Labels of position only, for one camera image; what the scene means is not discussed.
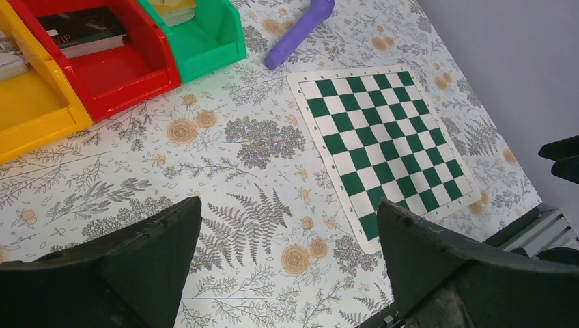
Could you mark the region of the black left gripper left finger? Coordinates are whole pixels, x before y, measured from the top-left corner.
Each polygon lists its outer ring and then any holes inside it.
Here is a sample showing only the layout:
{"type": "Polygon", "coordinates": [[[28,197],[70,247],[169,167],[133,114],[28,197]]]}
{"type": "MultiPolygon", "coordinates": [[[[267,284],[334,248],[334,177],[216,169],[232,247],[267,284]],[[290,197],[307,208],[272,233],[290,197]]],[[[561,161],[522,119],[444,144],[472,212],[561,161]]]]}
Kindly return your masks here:
{"type": "Polygon", "coordinates": [[[32,262],[1,265],[2,327],[172,327],[202,217],[189,197],[32,262]]]}

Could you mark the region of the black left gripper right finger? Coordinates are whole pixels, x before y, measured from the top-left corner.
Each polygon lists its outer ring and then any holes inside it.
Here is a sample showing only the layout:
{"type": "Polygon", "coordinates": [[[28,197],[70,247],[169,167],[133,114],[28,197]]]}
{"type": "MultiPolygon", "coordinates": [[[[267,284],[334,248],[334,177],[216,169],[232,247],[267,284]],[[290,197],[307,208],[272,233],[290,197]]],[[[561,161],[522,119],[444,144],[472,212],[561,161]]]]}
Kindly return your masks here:
{"type": "Polygon", "coordinates": [[[578,267],[480,243],[389,200],[377,209],[407,327],[577,327],[578,267]]]}

